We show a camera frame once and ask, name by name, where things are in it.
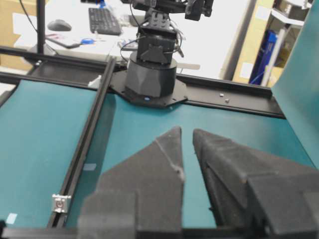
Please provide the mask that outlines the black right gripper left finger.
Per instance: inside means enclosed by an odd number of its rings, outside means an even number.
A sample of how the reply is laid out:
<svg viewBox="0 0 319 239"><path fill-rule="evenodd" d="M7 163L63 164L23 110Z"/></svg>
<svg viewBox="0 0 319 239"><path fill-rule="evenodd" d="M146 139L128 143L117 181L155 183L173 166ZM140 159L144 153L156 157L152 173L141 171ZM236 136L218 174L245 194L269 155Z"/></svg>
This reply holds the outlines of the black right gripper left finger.
<svg viewBox="0 0 319 239"><path fill-rule="evenodd" d="M78 238L181 238L184 182L176 126L99 177L82 206Z"/></svg>

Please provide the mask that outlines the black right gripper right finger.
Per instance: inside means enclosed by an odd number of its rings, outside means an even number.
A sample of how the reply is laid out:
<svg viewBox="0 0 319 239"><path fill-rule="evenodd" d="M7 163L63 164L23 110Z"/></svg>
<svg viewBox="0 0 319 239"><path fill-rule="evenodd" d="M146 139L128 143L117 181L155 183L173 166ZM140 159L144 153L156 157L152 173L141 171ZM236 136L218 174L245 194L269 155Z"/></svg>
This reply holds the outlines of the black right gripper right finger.
<svg viewBox="0 0 319 239"><path fill-rule="evenodd" d="M248 239L316 239L319 172L201 129L193 146L219 226Z"/></svg>

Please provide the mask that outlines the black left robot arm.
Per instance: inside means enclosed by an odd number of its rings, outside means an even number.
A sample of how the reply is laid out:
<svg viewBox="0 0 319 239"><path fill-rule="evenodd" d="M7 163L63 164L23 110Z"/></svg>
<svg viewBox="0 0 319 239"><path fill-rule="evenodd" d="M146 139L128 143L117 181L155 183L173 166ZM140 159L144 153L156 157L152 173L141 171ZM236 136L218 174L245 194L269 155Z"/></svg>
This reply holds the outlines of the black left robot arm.
<svg viewBox="0 0 319 239"><path fill-rule="evenodd" d="M211 0L133 0L131 7L146 13L138 24L138 48L126 70L113 74L111 89L140 106L165 108L187 101L187 86L176 78L177 62L172 57L181 49L182 34L169 14L183 13L185 19L199 21L202 15L211 16L212 6Z"/></svg>

